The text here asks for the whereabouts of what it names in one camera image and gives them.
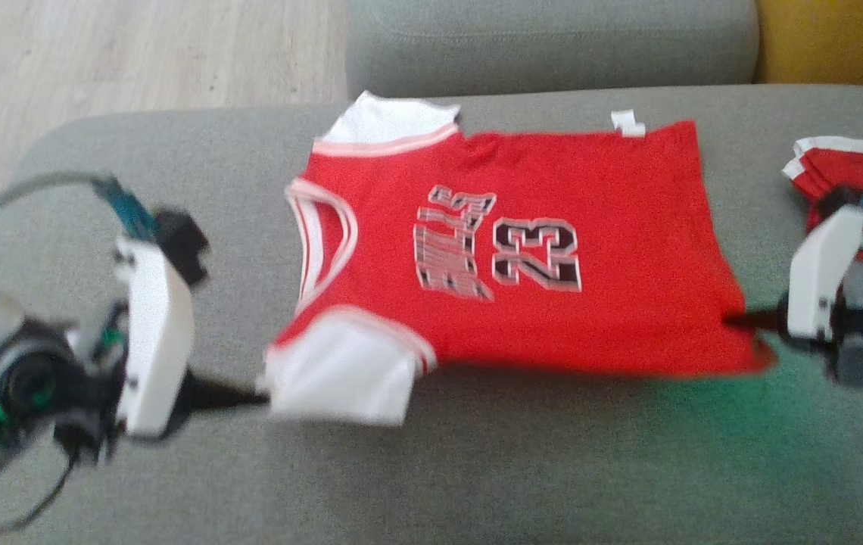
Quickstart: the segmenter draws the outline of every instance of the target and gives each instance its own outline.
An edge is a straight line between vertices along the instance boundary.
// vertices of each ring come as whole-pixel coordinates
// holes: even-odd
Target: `jersey neckline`
[[[338,277],[350,261],[358,244],[358,220],[354,210],[344,199],[323,187],[296,179],[287,188],[287,201],[293,208],[297,229],[301,234],[304,249],[304,262],[301,264],[301,288],[297,300],[296,314],[307,308]],[[323,228],[317,214],[317,204],[327,204],[334,208],[341,221],[341,243],[334,252],[327,275],[321,279],[324,270]]]

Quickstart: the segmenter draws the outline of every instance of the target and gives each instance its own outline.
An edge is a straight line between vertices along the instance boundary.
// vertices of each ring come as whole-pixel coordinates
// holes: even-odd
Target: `wooden floor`
[[[0,188],[80,117],[342,100],[344,20],[344,0],[0,0]]]

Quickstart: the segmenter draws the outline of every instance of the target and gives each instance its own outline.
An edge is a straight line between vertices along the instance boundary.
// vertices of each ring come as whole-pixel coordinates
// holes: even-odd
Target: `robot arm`
[[[863,387],[863,208],[846,204],[812,230],[791,262],[784,327],[820,350],[837,384]]]
[[[266,402],[187,370],[190,285],[206,275],[198,256],[207,248],[192,218],[150,216],[114,179],[95,188],[126,228],[116,273],[127,298],[66,327],[0,293],[0,469],[52,425],[71,468],[109,459],[121,437],[164,441],[195,410]]]

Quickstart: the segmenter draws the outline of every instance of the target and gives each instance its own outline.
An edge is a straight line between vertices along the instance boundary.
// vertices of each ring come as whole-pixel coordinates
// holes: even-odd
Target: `green led light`
[[[102,344],[106,347],[124,341],[126,341],[126,334],[115,328],[109,328],[102,332]]]
[[[7,414],[5,413],[5,410],[0,406],[0,423],[3,424],[5,422],[7,422]]]

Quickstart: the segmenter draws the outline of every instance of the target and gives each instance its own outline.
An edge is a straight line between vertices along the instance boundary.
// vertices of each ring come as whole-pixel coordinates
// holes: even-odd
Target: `grey fabric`
[[[748,83],[754,0],[351,0],[347,90],[382,96]]]
[[[591,131],[634,107],[695,118],[718,240],[751,306],[785,289],[805,207],[781,175],[806,135],[863,138],[863,87],[740,86],[443,99],[466,133]],[[301,251],[284,184],[342,106],[127,114],[70,124],[21,176],[111,169],[148,203],[188,207],[213,242],[192,366],[248,383],[292,314]],[[81,190],[0,217],[0,287],[37,313],[111,293],[114,222]],[[0,475],[0,518],[61,463]],[[863,541],[863,392],[781,351],[767,375],[696,382],[446,369],[403,428],[200,418],[165,448],[124,444],[10,542],[819,543]]]

